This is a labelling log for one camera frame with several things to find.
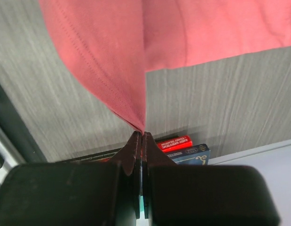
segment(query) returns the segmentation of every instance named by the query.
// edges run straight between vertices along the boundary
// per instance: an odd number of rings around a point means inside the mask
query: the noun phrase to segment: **red cloth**
[[[70,72],[145,129],[145,72],[291,46],[291,0],[39,0]]]

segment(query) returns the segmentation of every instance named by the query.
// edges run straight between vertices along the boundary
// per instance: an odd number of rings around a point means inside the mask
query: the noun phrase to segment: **blue box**
[[[207,165],[210,158],[210,149],[206,144],[201,144],[166,154],[178,165]]]

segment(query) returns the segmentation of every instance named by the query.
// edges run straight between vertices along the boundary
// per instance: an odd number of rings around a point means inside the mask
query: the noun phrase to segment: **towel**
[[[75,78],[144,132],[145,73],[291,46],[291,0],[39,0]]]

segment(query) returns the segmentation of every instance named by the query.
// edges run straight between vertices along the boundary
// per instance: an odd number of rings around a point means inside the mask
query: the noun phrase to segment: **red box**
[[[171,140],[163,141],[157,144],[158,147],[164,152],[172,152],[186,147],[192,146],[192,140],[189,136],[182,136]]]

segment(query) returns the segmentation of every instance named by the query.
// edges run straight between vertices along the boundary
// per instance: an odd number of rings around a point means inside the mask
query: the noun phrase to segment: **wood grain surface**
[[[48,161],[133,131],[65,68],[36,0],[0,0],[0,83]],[[146,130],[192,134],[212,157],[291,139],[291,47],[148,73]]]

